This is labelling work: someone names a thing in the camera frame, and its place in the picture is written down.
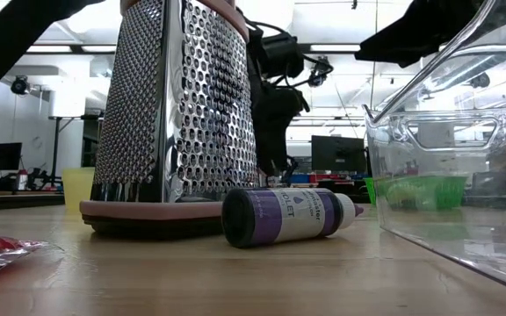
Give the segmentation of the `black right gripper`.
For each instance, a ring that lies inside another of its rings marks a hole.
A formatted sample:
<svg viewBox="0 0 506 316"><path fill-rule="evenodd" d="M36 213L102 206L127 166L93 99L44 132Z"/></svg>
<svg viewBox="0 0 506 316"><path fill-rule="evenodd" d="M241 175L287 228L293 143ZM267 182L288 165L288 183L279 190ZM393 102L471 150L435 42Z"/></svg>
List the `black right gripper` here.
<svg viewBox="0 0 506 316"><path fill-rule="evenodd" d="M294 78L303 71L304 54L295 36L264 22L253 21L252 27L252 59L263 78ZM252 92L257 165L267 176L286 170L286 129L302 111L310 109L299 90L261 82Z"/></svg>

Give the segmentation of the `violet food colouring bottle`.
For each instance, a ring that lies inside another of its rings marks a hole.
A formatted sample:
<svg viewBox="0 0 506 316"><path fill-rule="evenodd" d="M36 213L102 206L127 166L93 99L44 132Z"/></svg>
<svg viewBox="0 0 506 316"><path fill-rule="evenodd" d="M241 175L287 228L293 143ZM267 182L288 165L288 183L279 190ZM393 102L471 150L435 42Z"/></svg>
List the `violet food colouring bottle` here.
<svg viewBox="0 0 506 316"><path fill-rule="evenodd" d="M228 243L253 248L324 238L350 226L364 209L328 189L233 189L222 203Z"/></svg>

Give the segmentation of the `clear plastic container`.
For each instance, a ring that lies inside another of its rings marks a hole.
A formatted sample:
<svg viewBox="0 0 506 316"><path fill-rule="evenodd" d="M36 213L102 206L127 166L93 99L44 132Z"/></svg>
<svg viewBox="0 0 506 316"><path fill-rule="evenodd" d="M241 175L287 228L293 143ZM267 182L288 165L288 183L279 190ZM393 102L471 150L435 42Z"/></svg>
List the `clear plastic container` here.
<svg viewBox="0 0 506 316"><path fill-rule="evenodd" d="M393 209L381 226L506 285L506 0L485 0L471 21L403 88L368 109L372 178L466 176L460 207ZM481 73L487 88L469 81Z"/></svg>

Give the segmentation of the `pink and grey toaster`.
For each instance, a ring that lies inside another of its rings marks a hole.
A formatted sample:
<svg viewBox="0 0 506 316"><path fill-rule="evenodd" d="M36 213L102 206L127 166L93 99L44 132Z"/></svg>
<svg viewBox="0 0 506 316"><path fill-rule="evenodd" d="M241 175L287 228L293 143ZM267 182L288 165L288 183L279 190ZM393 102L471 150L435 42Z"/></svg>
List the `pink and grey toaster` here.
<svg viewBox="0 0 506 316"><path fill-rule="evenodd" d="M259 183L248 29L235 0L120 0L90 197L97 233L218 234L221 203Z"/></svg>

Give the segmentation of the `yellow translucent plastic bin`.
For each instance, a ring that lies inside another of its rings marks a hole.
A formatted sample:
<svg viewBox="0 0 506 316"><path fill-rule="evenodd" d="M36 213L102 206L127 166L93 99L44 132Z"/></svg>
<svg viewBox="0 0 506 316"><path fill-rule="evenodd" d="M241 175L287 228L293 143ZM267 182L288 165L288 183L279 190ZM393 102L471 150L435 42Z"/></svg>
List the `yellow translucent plastic bin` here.
<svg viewBox="0 0 506 316"><path fill-rule="evenodd" d="M67 212L79 212L82 201L90 199L95 169L64 169L61 179Z"/></svg>

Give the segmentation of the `black computer monitor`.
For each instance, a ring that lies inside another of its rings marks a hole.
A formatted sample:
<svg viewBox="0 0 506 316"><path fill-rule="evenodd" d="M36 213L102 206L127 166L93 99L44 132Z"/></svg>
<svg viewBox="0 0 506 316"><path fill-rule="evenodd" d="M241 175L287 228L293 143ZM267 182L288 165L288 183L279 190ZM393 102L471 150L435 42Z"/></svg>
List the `black computer monitor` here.
<svg viewBox="0 0 506 316"><path fill-rule="evenodd" d="M19 170L21 151L20 142L0 143L0 171Z"/></svg>
<svg viewBox="0 0 506 316"><path fill-rule="evenodd" d="M359 138L313 135L312 170L365 173L365 143Z"/></svg>

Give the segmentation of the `ceiling light panel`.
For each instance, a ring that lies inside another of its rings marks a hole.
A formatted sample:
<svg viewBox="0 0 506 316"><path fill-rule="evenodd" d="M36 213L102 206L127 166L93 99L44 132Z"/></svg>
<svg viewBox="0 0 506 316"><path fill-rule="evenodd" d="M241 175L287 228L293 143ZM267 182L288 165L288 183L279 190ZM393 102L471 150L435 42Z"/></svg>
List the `ceiling light panel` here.
<svg viewBox="0 0 506 316"><path fill-rule="evenodd" d="M309 48L311 52L329 54L354 54L359 49L360 46L356 44L316 44Z"/></svg>
<svg viewBox="0 0 506 316"><path fill-rule="evenodd" d="M81 46L85 53L92 54L113 54L116 51L115 45L103 45L103 46Z"/></svg>
<svg viewBox="0 0 506 316"><path fill-rule="evenodd" d="M70 46L56 45L56 46L31 46L27 49L27 53L35 54L69 54L72 52Z"/></svg>

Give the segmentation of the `green plastic basket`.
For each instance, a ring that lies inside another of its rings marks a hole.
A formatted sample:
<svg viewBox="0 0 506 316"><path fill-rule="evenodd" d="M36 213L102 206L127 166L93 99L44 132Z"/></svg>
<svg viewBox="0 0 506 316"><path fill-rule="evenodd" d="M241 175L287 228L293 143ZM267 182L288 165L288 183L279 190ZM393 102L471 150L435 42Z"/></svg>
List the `green plastic basket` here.
<svg viewBox="0 0 506 316"><path fill-rule="evenodd" d="M461 206L466 176L400 176L365 178L373 205L384 201L393 209L443 211Z"/></svg>

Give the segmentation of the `black ceiling dome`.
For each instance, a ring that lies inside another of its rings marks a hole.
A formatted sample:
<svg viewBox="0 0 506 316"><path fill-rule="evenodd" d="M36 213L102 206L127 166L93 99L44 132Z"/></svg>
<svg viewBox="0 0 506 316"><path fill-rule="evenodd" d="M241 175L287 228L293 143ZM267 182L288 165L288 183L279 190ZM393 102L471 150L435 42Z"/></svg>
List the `black ceiling dome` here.
<svg viewBox="0 0 506 316"><path fill-rule="evenodd" d="M469 81L469 84L474 88L487 88L490 84L490 78L486 73L481 73Z"/></svg>

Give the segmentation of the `dark background workbench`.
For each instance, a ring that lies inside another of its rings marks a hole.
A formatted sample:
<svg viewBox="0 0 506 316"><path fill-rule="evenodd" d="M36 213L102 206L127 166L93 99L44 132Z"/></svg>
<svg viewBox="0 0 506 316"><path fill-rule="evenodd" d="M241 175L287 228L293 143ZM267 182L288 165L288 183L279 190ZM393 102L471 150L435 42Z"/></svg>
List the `dark background workbench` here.
<svg viewBox="0 0 506 316"><path fill-rule="evenodd" d="M64 204L64 195L56 191L0 191L0 210Z"/></svg>

